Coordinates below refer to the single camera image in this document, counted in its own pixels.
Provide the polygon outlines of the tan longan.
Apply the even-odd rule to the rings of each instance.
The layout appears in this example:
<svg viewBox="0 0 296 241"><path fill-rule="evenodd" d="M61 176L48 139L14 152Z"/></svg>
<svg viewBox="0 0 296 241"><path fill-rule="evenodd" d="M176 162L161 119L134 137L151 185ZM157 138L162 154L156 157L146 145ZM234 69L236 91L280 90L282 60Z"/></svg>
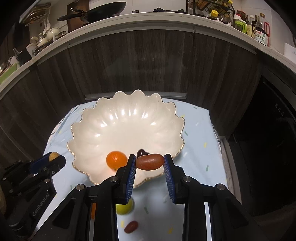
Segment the tan longan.
<svg viewBox="0 0 296 241"><path fill-rule="evenodd" d="M56 159L58 156L60 156L59 153L57 152L52 152L50 155L49 155L49 161L53 161L54 159Z"/></svg>

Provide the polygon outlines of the orange tangerine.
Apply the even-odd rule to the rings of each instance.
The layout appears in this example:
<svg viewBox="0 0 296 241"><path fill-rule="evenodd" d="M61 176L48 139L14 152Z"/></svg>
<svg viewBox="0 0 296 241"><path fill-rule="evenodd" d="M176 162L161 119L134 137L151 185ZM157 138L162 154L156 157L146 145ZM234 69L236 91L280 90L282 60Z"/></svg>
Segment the orange tangerine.
<svg viewBox="0 0 296 241"><path fill-rule="evenodd" d="M96 203L93 203L91 206L91 219L95 219L95 213L96 213Z"/></svg>
<svg viewBox="0 0 296 241"><path fill-rule="evenodd" d="M127 164L127 156L120 151L112 151L106 157L106 163L109 168L117 171L120 167Z"/></svg>

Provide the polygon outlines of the green apple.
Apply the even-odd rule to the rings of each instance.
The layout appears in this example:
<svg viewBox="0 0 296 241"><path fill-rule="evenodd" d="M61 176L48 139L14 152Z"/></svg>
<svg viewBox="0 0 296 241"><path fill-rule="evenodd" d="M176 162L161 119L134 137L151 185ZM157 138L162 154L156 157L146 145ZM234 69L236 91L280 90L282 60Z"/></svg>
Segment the green apple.
<svg viewBox="0 0 296 241"><path fill-rule="evenodd" d="M126 215L132 212L134 207L134 201L131 198L127 204L116 204L116 213L118 215Z"/></svg>

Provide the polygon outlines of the light blue patterned tablecloth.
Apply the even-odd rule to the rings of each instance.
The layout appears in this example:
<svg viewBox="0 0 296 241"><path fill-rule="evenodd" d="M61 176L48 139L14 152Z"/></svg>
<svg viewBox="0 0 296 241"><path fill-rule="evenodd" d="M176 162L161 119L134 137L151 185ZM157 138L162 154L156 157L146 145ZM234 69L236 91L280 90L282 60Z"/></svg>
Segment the light blue patterned tablecloth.
<svg viewBox="0 0 296 241"><path fill-rule="evenodd" d="M90 108L94 102L73 107L58 122L48 139L45 152L57 152L66 158L65 167L54 176L56 196L39 221L42 225L68 193L77 185L91 186L87 175L72 166L73 155L66 145L72 138L71 125L81 119L83 109ZM186 175L202 184L214 186L224 184L232 190L229 172L225 171L221 144L212 126L209 112L195 105L175 101L178 116L185 119L183 139L185 145L175 158ZM183 232L184 206L172 203L164 176L149 180L133 190L133 211L117 217L120 240L181 240ZM125 227L137 221L138 228L125 233Z"/></svg>

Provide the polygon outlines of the white scalloped ceramic bowl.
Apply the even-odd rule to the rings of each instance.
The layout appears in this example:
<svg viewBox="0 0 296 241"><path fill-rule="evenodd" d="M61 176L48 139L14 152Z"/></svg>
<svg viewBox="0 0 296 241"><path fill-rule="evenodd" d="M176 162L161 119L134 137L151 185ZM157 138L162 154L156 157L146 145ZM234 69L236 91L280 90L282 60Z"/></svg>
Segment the white scalloped ceramic bowl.
<svg viewBox="0 0 296 241"><path fill-rule="evenodd" d="M95 106L83 109L81 119L71 125L72 139L67 149L74 157L73 168L98 185L115 175L106 163L112 151L127 157L140 149L178 156L185 145L184 126L176 105L163 102L158 93L118 91L112 98L102 97Z"/></svg>

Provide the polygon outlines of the green basin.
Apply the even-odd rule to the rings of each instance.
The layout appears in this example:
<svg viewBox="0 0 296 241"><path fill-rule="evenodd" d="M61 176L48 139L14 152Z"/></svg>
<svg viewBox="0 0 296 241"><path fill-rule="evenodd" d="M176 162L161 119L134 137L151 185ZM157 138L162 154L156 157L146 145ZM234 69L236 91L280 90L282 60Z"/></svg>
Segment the green basin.
<svg viewBox="0 0 296 241"><path fill-rule="evenodd" d="M0 83L3 83L10 75L12 75L18 68L19 63L14 63L9 68L7 68L3 73L0 75Z"/></svg>

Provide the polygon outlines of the white teapot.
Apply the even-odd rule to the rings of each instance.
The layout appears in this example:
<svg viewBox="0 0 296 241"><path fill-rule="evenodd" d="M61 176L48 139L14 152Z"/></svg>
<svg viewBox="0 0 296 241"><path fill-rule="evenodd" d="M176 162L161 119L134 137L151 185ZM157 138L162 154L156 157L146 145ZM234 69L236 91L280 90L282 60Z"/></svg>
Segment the white teapot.
<svg viewBox="0 0 296 241"><path fill-rule="evenodd" d="M49 40L52 40L53 39L53 36L56 36L59 33L60 33L60 30L58 28L51 28L51 29L49 29L48 32L47 32L47 35L46 35L47 40L48 41Z"/></svg>

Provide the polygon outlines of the black wok pan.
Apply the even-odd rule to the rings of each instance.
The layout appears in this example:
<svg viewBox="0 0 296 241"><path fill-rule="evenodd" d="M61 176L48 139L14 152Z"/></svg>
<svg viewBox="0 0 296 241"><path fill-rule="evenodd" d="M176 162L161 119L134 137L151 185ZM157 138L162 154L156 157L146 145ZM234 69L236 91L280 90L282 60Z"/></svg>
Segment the black wok pan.
<svg viewBox="0 0 296 241"><path fill-rule="evenodd" d="M117 1L113 3L103 4L89 11L71 8L73 14L68 14L57 18L57 21L66 21L73 18L80 18L85 23L94 23L103 19L119 15L126 6L125 1Z"/></svg>

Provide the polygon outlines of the green bottle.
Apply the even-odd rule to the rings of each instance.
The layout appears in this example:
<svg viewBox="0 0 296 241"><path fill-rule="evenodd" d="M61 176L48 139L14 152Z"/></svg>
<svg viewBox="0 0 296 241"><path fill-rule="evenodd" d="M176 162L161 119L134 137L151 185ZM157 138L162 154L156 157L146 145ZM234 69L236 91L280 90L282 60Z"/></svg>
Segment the green bottle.
<svg viewBox="0 0 296 241"><path fill-rule="evenodd" d="M235 14L233 20L234 28L246 34L247 23L241 19L241 16Z"/></svg>

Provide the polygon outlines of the yellow lid jar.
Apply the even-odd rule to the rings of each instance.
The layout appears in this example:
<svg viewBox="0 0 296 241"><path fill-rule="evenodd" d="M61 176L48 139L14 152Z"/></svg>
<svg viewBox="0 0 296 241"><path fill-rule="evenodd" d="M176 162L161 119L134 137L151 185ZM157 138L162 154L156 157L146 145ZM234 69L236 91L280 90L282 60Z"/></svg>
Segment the yellow lid jar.
<svg viewBox="0 0 296 241"><path fill-rule="evenodd" d="M209 14L209 18L216 20L219 16L219 13L216 10L211 10L210 14Z"/></svg>

